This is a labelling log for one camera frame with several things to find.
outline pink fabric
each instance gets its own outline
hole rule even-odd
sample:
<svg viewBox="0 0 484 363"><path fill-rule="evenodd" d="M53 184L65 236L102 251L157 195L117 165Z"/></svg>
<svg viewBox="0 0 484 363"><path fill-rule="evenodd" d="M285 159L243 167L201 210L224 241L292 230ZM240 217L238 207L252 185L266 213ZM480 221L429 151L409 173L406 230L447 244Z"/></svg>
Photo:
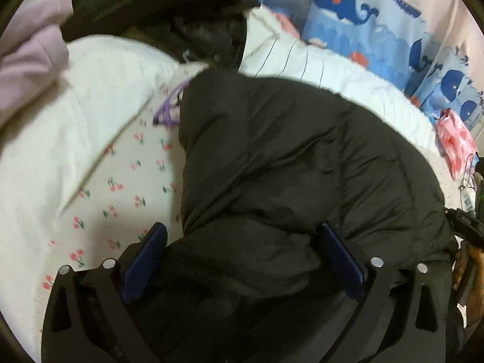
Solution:
<svg viewBox="0 0 484 363"><path fill-rule="evenodd" d="M16 12L0 38L0 128L47 89L67 65L60 25L71 0L44 1Z"/></svg>
<svg viewBox="0 0 484 363"><path fill-rule="evenodd" d="M473 156L477 152L474 139L452 109L447 109L437 120L436 128L452 178L461 178L466 166L472 165Z"/></svg>
<svg viewBox="0 0 484 363"><path fill-rule="evenodd" d="M290 35L292 35L297 40L301 39L301 34L297 30L296 27L292 24L291 20L287 15L282 13L275 13L273 12L275 18L279 21L279 24L282 26L282 30Z"/></svg>

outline human hand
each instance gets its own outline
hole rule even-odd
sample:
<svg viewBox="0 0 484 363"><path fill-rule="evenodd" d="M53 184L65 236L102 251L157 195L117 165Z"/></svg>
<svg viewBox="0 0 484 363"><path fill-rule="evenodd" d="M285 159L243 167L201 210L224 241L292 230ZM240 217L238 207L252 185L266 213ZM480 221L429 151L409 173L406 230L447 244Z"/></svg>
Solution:
<svg viewBox="0 0 484 363"><path fill-rule="evenodd" d="M469 256L477 263L474 285L466 301L467 324L468 326L472 326L484 316L484 251L469 245ZM462 253L459 250L453 274L452 288L454 290L459 288L465 270L465 263L462 261Z"/></svg>

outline whale print curtain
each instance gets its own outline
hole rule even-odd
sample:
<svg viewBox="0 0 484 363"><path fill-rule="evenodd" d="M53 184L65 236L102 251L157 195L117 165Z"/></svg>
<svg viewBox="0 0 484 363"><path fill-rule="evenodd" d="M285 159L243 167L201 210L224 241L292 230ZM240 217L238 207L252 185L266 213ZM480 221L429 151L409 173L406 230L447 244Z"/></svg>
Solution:
<svg viewBox="0 0 484 363"><path fill-rule="evenodd" d="M260 0L306 42L331 49L401 89L435 122L452 108L482 125L484 37L462 0Z"/></svg>

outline silver screw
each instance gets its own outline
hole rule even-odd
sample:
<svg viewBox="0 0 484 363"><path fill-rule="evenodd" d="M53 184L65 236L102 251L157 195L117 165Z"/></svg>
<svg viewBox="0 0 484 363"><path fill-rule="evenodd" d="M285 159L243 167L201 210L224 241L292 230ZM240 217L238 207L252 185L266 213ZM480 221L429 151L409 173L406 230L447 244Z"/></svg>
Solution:
<svg viewBox="0 0 484 363"><path fill-rule="evenodd" d="M419 263L419 264L417 265L417 269L419 270L419 272L420 272L420 273L423 273L423 274L425 274L425 273L427 273L427 272L428 272L428 267L427 267L427 265L426 265L426 264L424 264L424 263Z"/></svg>
<svg viewBox="0 0 484 363"><path fill-rule="evenodd" d="M103 262L103 268L105 269L112 269L116 266L116 260L115 259L106 259Z"/></svg>
<svg viewBox="0 0 484 363"><path fill-rule="evenodd" d="M71 267L69 265L64 265L64 266L61 266L61 268L59 269L59 274L60 275L66 275L69 271L71 270Z"/></svg>
<svg viewBox="0 0 484 363"><path fill-rule="evenodd" d="M385 262L381 258L373 257L371 258L371 264L376 268L382 268Z"/></svg>

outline light purple cloth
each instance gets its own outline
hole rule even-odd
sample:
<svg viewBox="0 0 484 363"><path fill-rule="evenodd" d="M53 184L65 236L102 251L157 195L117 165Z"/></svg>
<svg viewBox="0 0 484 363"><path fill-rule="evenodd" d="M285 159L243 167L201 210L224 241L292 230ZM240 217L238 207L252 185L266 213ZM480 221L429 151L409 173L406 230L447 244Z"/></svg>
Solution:
<svg viewBox="0 0 484 363"><path fill-rule="evenodd" d="M67 65L60 25L71 0L50 0L15 13L0 38L0 128L47 89Z"/></svg>

